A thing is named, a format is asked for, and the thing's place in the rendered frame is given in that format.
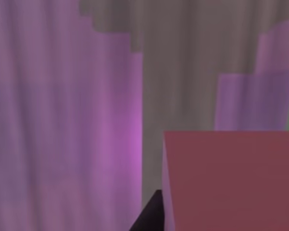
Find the red surface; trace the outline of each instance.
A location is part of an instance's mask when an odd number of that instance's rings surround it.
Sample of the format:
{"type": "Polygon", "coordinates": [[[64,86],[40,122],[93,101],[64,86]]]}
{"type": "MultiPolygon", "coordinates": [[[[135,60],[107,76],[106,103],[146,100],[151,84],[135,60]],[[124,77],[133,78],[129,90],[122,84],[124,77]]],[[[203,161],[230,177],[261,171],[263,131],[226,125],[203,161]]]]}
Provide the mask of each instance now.
{"type": "Polygon", "coordinates": [[[165,132],[176,231],[289,231],[289,132],[165,132]]]}

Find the black object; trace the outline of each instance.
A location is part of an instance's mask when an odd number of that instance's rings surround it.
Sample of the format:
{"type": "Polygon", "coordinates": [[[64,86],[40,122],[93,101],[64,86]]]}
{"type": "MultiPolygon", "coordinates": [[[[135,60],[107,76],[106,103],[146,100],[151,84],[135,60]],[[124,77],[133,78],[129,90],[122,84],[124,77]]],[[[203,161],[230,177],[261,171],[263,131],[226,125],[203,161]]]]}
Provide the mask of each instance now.
{"type": "Polygon", "coordinates": [[[162,190],[156,190],[130,231],[164,231],[164,221],[162,190]]]}

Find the maroon panel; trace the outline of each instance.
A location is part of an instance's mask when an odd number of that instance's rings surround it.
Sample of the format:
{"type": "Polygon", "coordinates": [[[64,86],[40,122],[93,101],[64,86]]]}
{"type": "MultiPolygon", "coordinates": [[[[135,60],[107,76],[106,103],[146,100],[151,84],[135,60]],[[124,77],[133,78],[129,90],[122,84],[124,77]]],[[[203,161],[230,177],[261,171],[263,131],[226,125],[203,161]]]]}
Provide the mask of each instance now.
{"type": "Polygon", "coordinates": [[[176,231],[289,231],[289,132],[165,132],[165,145],[176,231]]]}

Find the pink curtain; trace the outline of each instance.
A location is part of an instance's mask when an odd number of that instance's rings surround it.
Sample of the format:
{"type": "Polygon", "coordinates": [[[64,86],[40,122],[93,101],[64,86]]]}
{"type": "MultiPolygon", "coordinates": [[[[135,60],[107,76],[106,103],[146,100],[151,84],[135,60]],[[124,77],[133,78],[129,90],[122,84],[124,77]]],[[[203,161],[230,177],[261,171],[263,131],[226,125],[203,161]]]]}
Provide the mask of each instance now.
{"type": "Polygon", "coordinates": [[[0,0],[0,231],[126,231],[141,209],[142,55],[78,0],[0,0]]]}

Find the brown fabric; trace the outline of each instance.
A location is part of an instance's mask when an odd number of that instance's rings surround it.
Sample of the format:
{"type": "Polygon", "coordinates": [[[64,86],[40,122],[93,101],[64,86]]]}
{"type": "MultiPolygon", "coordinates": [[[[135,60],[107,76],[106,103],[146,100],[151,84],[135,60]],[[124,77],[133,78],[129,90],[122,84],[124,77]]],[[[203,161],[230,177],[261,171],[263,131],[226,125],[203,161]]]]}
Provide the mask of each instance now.
{"type": "Polygon", "coordinates": [[[80,0],[100,32],[143,50],[143,205],[161,187],[163,130],[212,130],[219,73],[252,73],[289,0],[80,0]]]}

